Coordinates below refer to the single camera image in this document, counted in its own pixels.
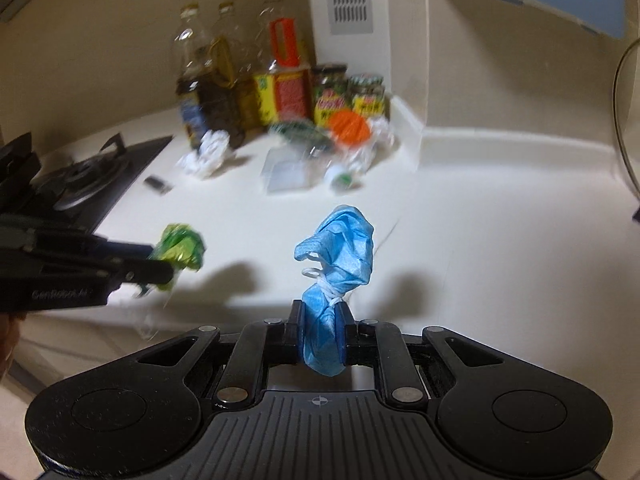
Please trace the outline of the left hand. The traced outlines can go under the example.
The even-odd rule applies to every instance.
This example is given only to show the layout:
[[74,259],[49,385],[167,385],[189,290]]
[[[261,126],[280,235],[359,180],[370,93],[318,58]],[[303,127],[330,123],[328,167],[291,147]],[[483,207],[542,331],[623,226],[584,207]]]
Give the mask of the left hand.
[[13,353],[20,340],[21,325],[25,313],[0,314],[0,378],[8,374],[13,361]]

